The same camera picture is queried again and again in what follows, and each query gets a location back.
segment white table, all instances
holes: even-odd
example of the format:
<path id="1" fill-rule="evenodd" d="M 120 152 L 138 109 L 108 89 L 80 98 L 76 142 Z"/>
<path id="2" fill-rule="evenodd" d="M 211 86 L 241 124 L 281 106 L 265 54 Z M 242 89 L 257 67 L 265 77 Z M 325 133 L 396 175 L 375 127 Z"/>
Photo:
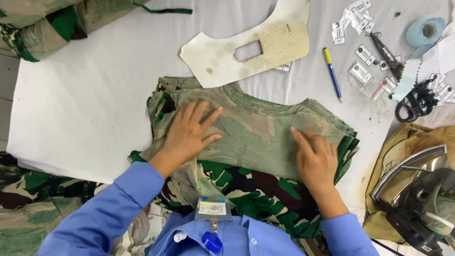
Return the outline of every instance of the white table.
<path id="1" fill-rule="evenodd" d="M 337 185 L 349 209 L 364 219 L 364 194 L 376 158 L 394 119 L 396 101 L 385 93 L 370 101 L 348 81 L 348 69 L 362 62 L 354 53 L 364 44 L 379 60 L 371 39 L 346 33 L 346 44 L 333 46 L 331 23 L 353 0 L 315 0 L 309 20 L 310 54 L 294 62 L 290 74 L 267 71 L 241 80 L 242 89 L 260 99 L 296 104 L 316 99 L 358 131 L 360 151 Z M 414 49 L 404 33 L 418 18 L 449 17 L 447 0 L 374 0 L 369 10 L 381 41 L 407 60 Z M 39 63 L 21 61 L 14 95 L 8 152 L 46 172 L 111 183 L 129 165 L 132 150 L 151 143 L 146 100 L 162 76 L 191 76 L 177 55 L 203 31 L 213 38 L 238 34 L 264 21 L 270 0 L 151 1 L 150 8 L 189 7 L 192 15 L 152 15 L 136 8 L 127 16 L 71 41 Z M 401 16 L 394 18 L 400 11 Z M 327 47 L 344 103 L 340 104 L 327 70 Z M 368 67 L 376 87 L 390 72 Z"/>

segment tape roll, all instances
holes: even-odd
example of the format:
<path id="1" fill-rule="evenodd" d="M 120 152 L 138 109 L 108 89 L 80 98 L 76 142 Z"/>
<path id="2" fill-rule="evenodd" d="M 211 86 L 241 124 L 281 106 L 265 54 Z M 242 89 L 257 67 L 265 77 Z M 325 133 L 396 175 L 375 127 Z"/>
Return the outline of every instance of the tape roll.
<path id="1" fill-rule="evenodd" d="M 409 26 L 406 40 L 412 47 L 427 46 L 436 43 L 445 28 L 445 20 L 434 16 L 420 18 Z"/>

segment blue and yellow pencil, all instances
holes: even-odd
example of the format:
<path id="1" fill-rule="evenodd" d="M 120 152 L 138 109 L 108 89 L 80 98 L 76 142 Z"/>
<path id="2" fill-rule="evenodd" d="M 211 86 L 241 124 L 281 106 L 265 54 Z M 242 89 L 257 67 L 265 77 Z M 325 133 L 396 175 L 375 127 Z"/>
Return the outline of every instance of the blue and yellow pencil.
<path id="1" fill-rule="evenodd" d="M 340 100 L 341 103 L 343 103 L 343 99 L 341 98 L 340 87 L 338 87 L 337 77 L 335 76 L 335 70 L 332 65 L 332 60 L 330 59 L 329 51 L 327 50 L 327 48 L 324 48 L 322 50 L 324 51 L 325 60 L 327 61 L 327 66 L 329 67 L 330 76 L 332 77 L 332 82 L 334 82 L 338 99 Z"/>

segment person's left hand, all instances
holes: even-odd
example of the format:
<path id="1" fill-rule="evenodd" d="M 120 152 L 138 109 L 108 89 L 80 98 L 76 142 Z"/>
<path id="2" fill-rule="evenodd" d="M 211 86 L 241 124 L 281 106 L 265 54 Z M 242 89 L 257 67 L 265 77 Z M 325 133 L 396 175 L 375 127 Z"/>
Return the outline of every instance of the person's left hand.
<path id="1" fill-rule="evenodd" d="M 209 101 L 190 101 L 178 111 L 164 148 L 149 162 L 163 178 L 169 177 L 180 165 L 222 137 L 213 134 L 205 138 L 205 133 L 222 111 L 222 107 L 217 108 L 200 123 L 209 104 Z"/>

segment steam iron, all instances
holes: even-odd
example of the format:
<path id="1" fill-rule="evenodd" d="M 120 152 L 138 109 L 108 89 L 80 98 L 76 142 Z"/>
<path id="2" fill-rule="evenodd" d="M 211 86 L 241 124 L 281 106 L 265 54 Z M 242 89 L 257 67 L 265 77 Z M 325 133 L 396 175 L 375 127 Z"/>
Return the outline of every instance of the steam iron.
<path id="1" fill-rule="evenodd" d="M 439 194 L 455 193 L 455 171 L 444 168 L 446 162 L 446 145 L 418 152 L 391 168 L 371 193 L 404 240 L 429 256 L 442 255 L 439 241 L 454 242 L 454 224 L 436 207 Z"/>

